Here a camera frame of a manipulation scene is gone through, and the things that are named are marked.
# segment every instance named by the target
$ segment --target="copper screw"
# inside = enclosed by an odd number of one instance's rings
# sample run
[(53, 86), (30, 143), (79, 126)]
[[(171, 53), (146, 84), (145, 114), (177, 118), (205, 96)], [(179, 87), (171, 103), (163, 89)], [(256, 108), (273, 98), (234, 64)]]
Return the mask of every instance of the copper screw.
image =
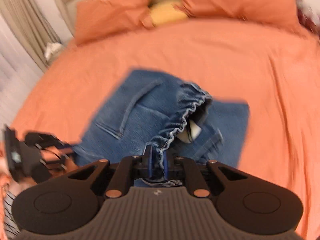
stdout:
[(117, 189), (111, 189), (106, 192), (106, 196), (109, 198), (118, 198), (121, 197), (121, 195), (121, 191)]
[(194, 192), (193, 192), (193, 195), (195, 195), (196, 197), (207, 197), (210, 195), (210, 192), (207, 191), (206, 189), (196, 189)]

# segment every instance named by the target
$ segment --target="beige curtain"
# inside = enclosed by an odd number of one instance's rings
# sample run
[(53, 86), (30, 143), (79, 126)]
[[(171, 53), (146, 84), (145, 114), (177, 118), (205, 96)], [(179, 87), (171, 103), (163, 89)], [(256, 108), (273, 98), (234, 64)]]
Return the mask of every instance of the beige curtain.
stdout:
[(48, 42), (60, 42), (34, 0), (0, 0), (0, 13), (36, 64), (46, 71)]

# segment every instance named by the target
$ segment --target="folded denim garment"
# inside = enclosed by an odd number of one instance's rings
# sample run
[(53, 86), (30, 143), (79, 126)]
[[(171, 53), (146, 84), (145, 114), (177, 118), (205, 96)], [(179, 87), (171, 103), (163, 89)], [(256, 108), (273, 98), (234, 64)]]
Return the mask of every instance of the folded denim garment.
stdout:
[[(117, 163), (128, 155), (142, 155), (146, 145), (152, 145), (161, 168), (166, 150), (197, 162), (217, 159), (235, 167), (248, 114), (247, 104), (212, 101), (194, 83), (167, 73), (134, 70), (73, 147), (75, 162), (81, 166), (105, 158)], [(176, 138), (188, 119), (201, 128), (190, 144)]]

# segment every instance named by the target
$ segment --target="orange pillow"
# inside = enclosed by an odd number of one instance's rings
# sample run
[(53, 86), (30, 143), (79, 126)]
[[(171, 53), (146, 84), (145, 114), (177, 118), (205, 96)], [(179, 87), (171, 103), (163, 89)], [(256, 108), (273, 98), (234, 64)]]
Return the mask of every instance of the orange pillow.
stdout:
[(298, 30), (295, 0), (182, 0), (191, 17), (232, 17)]
[(84, 0), (77, 4), (78, 45), (110, 34), (152, 27), (150, 0)]

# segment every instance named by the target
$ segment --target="bed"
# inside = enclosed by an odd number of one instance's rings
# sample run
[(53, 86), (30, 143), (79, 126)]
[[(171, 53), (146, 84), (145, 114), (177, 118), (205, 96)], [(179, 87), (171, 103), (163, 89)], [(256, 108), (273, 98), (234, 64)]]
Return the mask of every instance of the bed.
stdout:
[[(55, 0), (71, 33), (76, 4)], [(152, 0), (152, 4), (164, 0)], [(320, 46), (250, 21), (194, 18), (68, 47), (38, 82), (12, 127), (80, 141), (92, 116), (132, 66), (190, 80), (219, 100), (245, 100), (250, 119), (238, 168), (303, 202), (297, 233), (320, 235)]]

